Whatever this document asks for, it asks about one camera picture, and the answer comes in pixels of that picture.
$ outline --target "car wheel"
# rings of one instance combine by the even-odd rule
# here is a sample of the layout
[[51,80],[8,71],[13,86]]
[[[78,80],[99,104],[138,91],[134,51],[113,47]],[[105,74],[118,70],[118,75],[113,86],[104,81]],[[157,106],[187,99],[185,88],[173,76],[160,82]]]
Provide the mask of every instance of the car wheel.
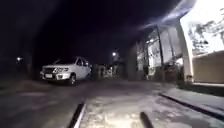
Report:
[[76,84],[76,76],[71,75],[68,82],[69,82],[69,85],[75,85]]

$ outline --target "car headlight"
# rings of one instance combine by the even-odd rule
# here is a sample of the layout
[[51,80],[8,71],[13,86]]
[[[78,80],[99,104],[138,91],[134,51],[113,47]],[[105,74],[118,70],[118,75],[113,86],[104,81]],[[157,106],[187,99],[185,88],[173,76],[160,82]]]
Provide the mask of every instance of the car headlight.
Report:
[[53,73],[67,72],[68,68],[55,68]]

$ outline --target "curb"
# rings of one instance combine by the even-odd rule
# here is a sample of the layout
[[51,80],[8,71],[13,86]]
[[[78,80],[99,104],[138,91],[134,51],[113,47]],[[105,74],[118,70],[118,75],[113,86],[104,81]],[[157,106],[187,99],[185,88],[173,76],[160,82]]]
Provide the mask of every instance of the curb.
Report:
[[75,113],[72,116],[72,120],[69,123],[67,128],[79,128],[81,124],[81,120],[84,116],[85,110],[86,110],[86,104],[80,103],[78,107],[76,108]]
[[198,104],[198,103],[195,103],[195,102],[190,102],[190,101],[187,101],[187,100],[175,97],[175,96],[171,96],[171,95],[168,95],[168,94],[160,93],[159,95],[166,98],[166,99],[177,102],[181,105],[184,105],[186,107],[194,109],[198,112],[204,113],[204,114],[212,116],[212,117],[214,117],[218,120],[224,121],[224,112],[223,111],[213,109],[211,107],[207,107],[205,105],[201,105],[201,104]]

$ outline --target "car windshield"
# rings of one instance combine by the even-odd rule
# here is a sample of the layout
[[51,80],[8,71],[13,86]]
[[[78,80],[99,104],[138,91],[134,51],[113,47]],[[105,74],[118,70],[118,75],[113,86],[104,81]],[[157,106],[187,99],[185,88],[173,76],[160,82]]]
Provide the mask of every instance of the car windshield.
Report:
[[57,60],[54,64],[73,64],[75,63],[76,59],[72,59],[72,58],[63,58],[63,59],[59,59]]

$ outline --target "dark ground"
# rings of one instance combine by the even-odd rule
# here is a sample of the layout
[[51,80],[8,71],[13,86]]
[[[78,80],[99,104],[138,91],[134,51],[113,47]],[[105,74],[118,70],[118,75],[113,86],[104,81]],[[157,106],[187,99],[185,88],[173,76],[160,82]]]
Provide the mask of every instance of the dark ground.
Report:
[[224,127],[219,120],[158,95],[172,85],[108,79],[64,86],[22,80],[16,87],[0,93],[1,127],[66,128],[82,101],[87,104],[82,128],[143,127],[143,111],[155,128]]

